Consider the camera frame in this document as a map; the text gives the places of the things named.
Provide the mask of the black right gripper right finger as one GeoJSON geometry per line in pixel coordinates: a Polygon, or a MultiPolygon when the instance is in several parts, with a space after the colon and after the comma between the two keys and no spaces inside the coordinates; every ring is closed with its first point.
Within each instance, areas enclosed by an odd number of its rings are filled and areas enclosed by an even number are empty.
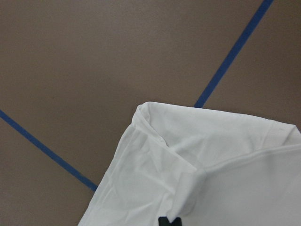
{"type": "Polygon", "coordinates": [[[182,220],[180,217],[177,217],[172,223],[171,226],[182,226],[182,220]]]}

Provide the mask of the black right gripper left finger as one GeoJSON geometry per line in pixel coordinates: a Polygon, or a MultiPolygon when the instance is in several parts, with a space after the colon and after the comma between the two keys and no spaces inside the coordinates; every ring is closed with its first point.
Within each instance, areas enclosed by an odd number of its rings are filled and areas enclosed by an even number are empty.
{"type": "Polygon", "coordinates": [[[158,225],[159,226],[170,226],[170,222],[167,217],[159,217],[158,218],[158,225]]]}

